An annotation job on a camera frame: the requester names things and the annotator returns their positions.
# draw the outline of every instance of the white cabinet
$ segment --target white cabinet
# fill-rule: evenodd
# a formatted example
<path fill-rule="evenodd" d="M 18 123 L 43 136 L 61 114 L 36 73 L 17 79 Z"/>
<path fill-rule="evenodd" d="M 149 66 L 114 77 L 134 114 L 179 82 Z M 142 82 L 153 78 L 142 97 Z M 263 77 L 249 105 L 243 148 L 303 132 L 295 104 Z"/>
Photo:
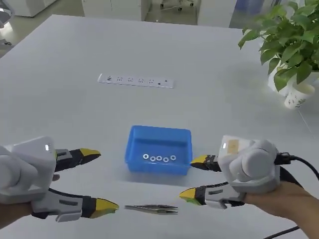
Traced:
<path fill-rule="evenodd" d="M 82 0 L 85 16 L 143 21 L 151 0 Z"/>
<path fill-rule="evenodd" d="M 7 0 L 17 16 L 35 16 L 56 0 Z"/>
<path fill-rule="evenodd" d="M 229 27 L 237 0 L 201 0 L 197 24 Z"/>
<path fill-rule="evenodd" d="M 88 17 L 110 17 L 111 0 L 82 0 L 84 15 Z"/>

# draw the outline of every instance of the human hand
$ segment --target human hand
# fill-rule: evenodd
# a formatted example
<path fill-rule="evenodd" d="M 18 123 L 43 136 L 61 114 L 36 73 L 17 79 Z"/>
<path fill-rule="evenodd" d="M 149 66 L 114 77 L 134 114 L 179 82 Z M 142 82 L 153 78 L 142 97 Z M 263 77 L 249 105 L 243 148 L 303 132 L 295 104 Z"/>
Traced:
<path fill-rule="evenodd" d="M 53 181 L 59 180 L 60 175 L 55 174 Z M 16 220 L 32 213 L 31 203 L 0 204 L 0 229 L 14 223 Z"/>
<path fill-rule="evenodd" d="M 289 182 L 281 182 L 273 192 L 266 194 L 247 194 L 244 200 L 271 215 L 293 220 L 302 205 L 315 200 L 302 187 Z"/>

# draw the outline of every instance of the tweezers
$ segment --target tweezers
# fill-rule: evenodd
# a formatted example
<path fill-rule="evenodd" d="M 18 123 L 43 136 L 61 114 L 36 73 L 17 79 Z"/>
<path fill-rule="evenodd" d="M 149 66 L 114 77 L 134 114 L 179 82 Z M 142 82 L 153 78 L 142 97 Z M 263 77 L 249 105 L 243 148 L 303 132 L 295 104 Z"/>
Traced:
<path fill-rule="evenodd" d="M 167 205 L 140 205 L 130 206 L 126 205 L 125 209 L 140 211 L 144 213 L 161 214 L 161 215 L 175 215 L 178 213 L 178 207 L 172 207 Z"/>

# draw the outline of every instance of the label sticker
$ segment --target label sticker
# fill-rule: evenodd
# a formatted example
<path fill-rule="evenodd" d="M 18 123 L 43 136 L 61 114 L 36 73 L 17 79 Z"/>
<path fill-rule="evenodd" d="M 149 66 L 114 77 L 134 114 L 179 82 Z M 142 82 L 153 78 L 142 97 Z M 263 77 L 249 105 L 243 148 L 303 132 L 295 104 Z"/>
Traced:
<path fill-rule="evenodd" d="M 237 154 L 238 148 L 239 148 L 239 140 L 238 139 L 231 139 L 228 141 L 227 153 Z"/>

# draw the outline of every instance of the black cable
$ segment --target black cable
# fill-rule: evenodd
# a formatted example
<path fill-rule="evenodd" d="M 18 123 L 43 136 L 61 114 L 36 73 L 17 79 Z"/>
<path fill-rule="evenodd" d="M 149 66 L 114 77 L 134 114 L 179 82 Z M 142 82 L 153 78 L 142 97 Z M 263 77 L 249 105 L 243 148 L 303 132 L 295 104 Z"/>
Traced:
<path fill-rule="evenodd" d="M 313 167 L 308 161 L 304 160 L 303 158 L 299 158 L 297 156 L 291 156 L 291 160 L 296 160 L 299 161 L 301 163 L 304 163 L 305 165 L 307 165 L 316 175 L 317 179 L 319 180 L 319 172 L 315 169 L 315 167 Z"/>
<path fill-rule="evenodd" d="M 282 232 L 273 234 L 273 235 L 271 235 L 271 236 L 269 236 L 269 237 L 266 237 L 266 238 L 264 238 L 264 239 L 277 238 L 277 237 L 280 237 L 280 236 L 282 236 L 282 235 L 284 235 L 284 234 L 288 234 L 288 233 L 292 233 L 292 232 L 294 232 L 294 231 L 297 231 L 298 229 L 299 229 L 299 227 L 290 228 L 290 229 L 284 230 L 284 231 L 282 231 Z"/>
<path fill-rule="evenodd" d="M 312 172 L 314 172 L 314 174 L 316 175 L 317 179 L 319 180 L 319 172 L 315 169 L 315 167 L 313 167 L 308 161 L 304 160 L 303 158 L 299 158 L 297 156 L 289 155 L 288 153 L 279 154 L 278 156 L 281 156 L 281 157 L 285 158 L 285 160 L 282 161 L 282 164 L 289 164 L 288 161 L 294 161 L 294 160 L 295 161 L 299 161 L 301 163 L 304 163 L 306 166 L 308 166 L 312 170 Z M 269 237 L 266 237 L 264 239 L 277 238 L 277 237 L 280 237 L 282 235 L 297 231 L 298 229 L 300 229 L 300 228 L 298 226 L 296 226 L 296 227 L 281 231 L 279 233 L 273 234 L 273 235 L 271 235 Z"/>

